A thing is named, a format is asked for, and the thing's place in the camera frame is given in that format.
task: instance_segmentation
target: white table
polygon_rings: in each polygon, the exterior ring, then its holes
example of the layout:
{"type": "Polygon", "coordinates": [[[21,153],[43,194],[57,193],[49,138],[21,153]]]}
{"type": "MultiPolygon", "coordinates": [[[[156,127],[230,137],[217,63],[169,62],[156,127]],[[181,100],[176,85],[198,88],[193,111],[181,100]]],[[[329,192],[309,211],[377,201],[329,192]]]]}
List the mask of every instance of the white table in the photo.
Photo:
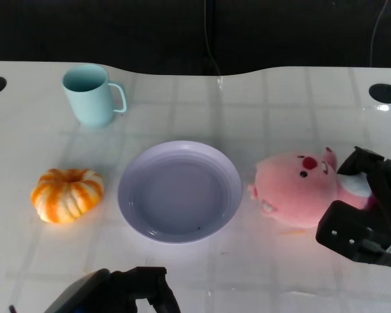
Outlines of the white table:
{"type": "MultiPolygon", "coordinates": [[[[346,260],[317,244],[314,231],[284,234],[247,193],[222,231],[189,245],[143,238],[116,200],[128,162],[169,140],[216,146],[246,184],[256,161],[282,151],[329,146],[342,163],[359,145],[391,158],[391,106],[377,110],[368,95],[373,83],[391,83],[391,69],[271,68],[218,80],[107,67],[124,83],[129,108],[91,130],[75,120],[61,88],[73,66],[0,63],[8,82],[0,93],[0,313],[9,304],[43,312],[86,273],[138,265],[167,268],[183,313],[391,313],[391,268],[346,260]],[[42,222],[29,195],[52,167],[99,171],[104,201],[74,224],[42,222]]],[[[145,301],[138,307],[152,312],[145,301]]]]}

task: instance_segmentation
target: table surface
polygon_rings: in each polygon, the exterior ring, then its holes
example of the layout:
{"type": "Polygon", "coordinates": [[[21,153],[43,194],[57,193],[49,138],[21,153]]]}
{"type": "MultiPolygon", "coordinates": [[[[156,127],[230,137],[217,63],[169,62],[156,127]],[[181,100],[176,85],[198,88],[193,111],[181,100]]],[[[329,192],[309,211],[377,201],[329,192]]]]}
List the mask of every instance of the table surface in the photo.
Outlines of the table surface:
{"type": "MultiPolygon", "coordinates": [[[[391,83],[391,69],[283,67],[217,78],[106,67],[129,107],[93,130],[75,120],[61,87],[73,66],[0,62],[8,82],[0,93],[0,312],[9,304],[43,312],[87,273],[148,265],[167,268],[183,313],[391,313],[391,268],[346,260],[317,244],[315,230],[286,234],[247,192],[224,229],[188,245],[140,236],[116,200],[126,165],[171,140],[217,147],[245,186],[258,160],[282,151],[329,146],[342,163],[359,145],[391,158],[391,105],[368,94],[391,83]],[[54,167],[92,168],[105,180],[102,203],[70,225],[39,220],[29,199],[54,167]]],[[[138,308],[153,312],[145,301],[138,308]]]]}

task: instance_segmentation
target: robotic arm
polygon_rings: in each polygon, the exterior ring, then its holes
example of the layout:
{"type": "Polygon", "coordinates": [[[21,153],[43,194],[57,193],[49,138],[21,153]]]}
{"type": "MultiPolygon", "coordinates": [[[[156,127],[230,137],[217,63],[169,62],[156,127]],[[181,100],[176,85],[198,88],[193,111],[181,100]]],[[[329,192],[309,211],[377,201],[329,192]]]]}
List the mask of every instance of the robotic arm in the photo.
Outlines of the robotic arm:
{"type": "Polygon", "coordinates": [[[360,263],[391,267],[391,160],[355,147],[339,174],[367,174],[373,199],[363,210],[334,201],[317,228],[323,246],[360,263]]]}
{"type": "Polygon", "coordinates": [[[45,313],[137,313],[136,299],[148,299],[157,313],[180,313],[165,267],[101,269],[69,286],[45,313]]]}

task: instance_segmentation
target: mug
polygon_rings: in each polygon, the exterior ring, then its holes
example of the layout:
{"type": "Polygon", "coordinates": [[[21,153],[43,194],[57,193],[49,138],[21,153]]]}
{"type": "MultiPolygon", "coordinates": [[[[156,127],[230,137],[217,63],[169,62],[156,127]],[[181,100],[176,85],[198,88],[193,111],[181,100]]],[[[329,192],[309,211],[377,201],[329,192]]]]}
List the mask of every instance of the mug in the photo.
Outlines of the mug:
{"type": "Polygon", "coordinates": [[[106,70],[95,64],[86,64],[69,70],[63,78],[63,87],[77,119],[90,127],[102,127],[114,118],[114,112],[126,111],[126,96],[121,84],[109,81],[106,70]],[[119,89],[123,109],[116,110],[110,86],[119,89]]]}

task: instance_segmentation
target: stuffed animal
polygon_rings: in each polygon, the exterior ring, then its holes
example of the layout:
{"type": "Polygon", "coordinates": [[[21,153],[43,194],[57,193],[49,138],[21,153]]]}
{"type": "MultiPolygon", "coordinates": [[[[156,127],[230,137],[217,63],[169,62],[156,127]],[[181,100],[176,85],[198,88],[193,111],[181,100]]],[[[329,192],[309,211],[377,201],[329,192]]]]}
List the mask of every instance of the stuffed animal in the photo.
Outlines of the stuffed animal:
{"type": "Polygon", "coordinates": [[[103,179],[93,170],[47,171],[31,193],[45,222],[71,223],[95,207],[104,193],[103,179]]]}
{"type": "Polygon", "coordinates": [[[330,204],[344,201],[365,208],[371,188],[366,174],[336,173],[336,154],[286,153],[271,156],[257,165],[252,198],[264,215],[299,228],[315,227],[330,204]]]}

